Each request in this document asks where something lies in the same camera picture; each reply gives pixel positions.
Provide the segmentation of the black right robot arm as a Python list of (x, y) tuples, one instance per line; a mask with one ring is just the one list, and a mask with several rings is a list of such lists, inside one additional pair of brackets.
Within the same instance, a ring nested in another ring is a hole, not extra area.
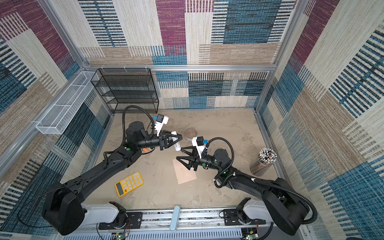
[(228, 187), (262, 200), (273, 223), (288, 235), (293, 236), (301, 225), (309, 225), (317, 220), (318, 211), (315, 205), (297, 193), (286, 180), (263, 180), (234, 168), (232, 147), (228, 151), (217, 149), (213, 155), (209, 155), (208, 148), (216, 140), (218, 138), (206, 141), (198, 137), (197, 143), (181, 148), (183, 156), (178, 156), (177, 161), (188, 170), (196, 171), (199, 166), (216, 170), (214, 184), (218, 189)]

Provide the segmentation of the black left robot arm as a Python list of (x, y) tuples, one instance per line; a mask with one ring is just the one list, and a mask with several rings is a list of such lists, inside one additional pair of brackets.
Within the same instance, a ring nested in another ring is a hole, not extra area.
[(82, 224), (87, 213), (82, 207), (85, 199), (115, 174), (133, 165), (142, 155), (143, 148), (159, 147), (163, 150), (182, 140), (180, 134), (157, 130), (156, 120), (143, 108), (130, 105), (123, 112), (126, 113), (129, 109), (139, 110), (148, 116), (152, 124), (150, 133), (140, 121), (132, 122), (129, 126), (122, 122), (121, 145), (113, 151), (104, 152), (101, 163), (64, 184), (57, 182), (50, 185), (45, 193), (38, 196), (45, 198), (42, 211), (44, 220), (61, 235), (74, 232)]

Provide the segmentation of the pink envelope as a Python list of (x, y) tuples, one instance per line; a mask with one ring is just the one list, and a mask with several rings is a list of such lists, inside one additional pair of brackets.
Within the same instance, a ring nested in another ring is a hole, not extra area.
[(183, 164), (178, 160), (173, 160), (173, 165), (175, 169), (175, 174), (177, 182), (179, 185), (197, 180), (197, 175), (193, 170), (188, 170)]

